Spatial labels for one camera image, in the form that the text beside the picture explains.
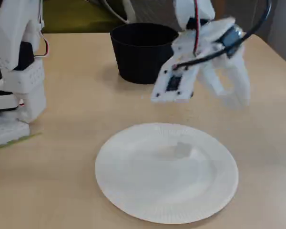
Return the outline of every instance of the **gray wall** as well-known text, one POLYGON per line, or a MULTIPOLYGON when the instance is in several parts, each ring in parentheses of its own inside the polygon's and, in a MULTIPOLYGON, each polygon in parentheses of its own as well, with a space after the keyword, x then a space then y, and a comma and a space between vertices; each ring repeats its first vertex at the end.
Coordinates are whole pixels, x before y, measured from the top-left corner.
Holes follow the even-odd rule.
POLYGON ((286 0, 279 0, 268 42, 286 60, 286 0))

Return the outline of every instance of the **white robot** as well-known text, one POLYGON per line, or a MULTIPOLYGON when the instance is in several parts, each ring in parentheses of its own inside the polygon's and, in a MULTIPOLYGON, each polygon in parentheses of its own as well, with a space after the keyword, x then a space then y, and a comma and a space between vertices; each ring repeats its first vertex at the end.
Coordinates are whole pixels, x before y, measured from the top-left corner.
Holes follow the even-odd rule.
POLYGON ((0 7, 0 145, 30 134, 46 107, 39 49, 41 0, 3 0, 0 7))
MULTIPOLYGON (((210 0, 174 0, 178 22, 185 30, 173 43, 174 56, 162 67, 151 100, 175 102, 189 100, 198 79, 211 93, 231 107, 248 105, 250 83, 242 43, 267 19, 271 2, 261 20, 248 33, 235 25, 234 18, 213 21, 210 0), (226 91, 215 74, 224 68, 234 88, 226 91)), ((39 49, 42 0, 2 0, 0 6, 0 145, 30 134, 29 123, 45 109, 42 57, 39 49)))
POLYGON ((210 0, 175 0, 176 16, 185 32, 173 42, 174 55, 162 66, 151 100, 187 101, 193 96, 198 79, 229 108, 247 106, 250 82, 243 60, 243 42, 267 19, 271 2, 266 2, 261 20, 243 36, 234 18, 214 21, 215 11, 210 0), (233 88, 225 90, 215 73, 217 68, 223 69, 233 88))

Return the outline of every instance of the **black cable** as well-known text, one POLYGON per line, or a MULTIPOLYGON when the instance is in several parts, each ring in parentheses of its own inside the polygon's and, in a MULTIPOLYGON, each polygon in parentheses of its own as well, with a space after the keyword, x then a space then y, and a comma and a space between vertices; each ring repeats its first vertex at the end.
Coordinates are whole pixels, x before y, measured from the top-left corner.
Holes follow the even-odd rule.
POLYGON ((181 67, 186 67, 186 66, 193 66, 196 64, 200 64, 200 63, 204 63, 207 61, 210 61, 214 58, 217 58, 223 54, 226 54, 227 52, 229 52, 230 50, 232 50, 235 47, 238 47, 239 45, 241 45, 244 41, 246 41, 249 37, 251 37, 253 34, 255 34, 260 28, 261 26, 264 24, 264 22, 268 19, 268 16, 271 12, 271 8, 272 8, 272 2, 271 0, 266 0, 266 10, 263 13, 261 19, 257 22, 257 24, 251 29, 249 30, 248 33, 246 33, 242 38, 240 38, 239 40, 237 40, 236 42, 234 42, 233 44, 229 45, 228 47, 222 49, 221 51, 218 51, 214 54, 208 55, 204 58, 200 58, 194 61, 188 61, 188 62, 184 62, 184 63, 179 63, 174 67, 174 70, 177 70, 178 68, 181 67))

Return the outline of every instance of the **beige tabletop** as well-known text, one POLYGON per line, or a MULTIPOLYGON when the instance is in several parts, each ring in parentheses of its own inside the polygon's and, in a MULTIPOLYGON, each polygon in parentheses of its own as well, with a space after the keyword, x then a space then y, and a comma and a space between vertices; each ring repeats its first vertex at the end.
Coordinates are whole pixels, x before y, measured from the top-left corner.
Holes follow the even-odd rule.
POLYGON ((199 83, 188 104, 151 103, 151 85, 118 76, 108 34, 47 38, 48 106, 31 125, 41 134, 0 149, 0 229, 286 229, 286 62, 261 39, 246 44, 251 105, 231 111, 199 83), (150 122, 201 129, 231 151, 240 182, 223 211, 198 223, 158 225, 103 196, 94 176, 100 147, 150 122))

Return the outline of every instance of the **black pot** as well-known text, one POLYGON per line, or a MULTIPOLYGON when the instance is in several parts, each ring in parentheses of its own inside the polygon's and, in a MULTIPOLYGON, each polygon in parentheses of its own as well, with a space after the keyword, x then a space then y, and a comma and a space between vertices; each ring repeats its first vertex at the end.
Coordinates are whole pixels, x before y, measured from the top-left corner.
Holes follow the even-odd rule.
POLYGON ((132 83, 152 84, 172 57, 171 45, 178 32, 163 25, 133 23, 114 29, 110 35, 121 77, 132 83))

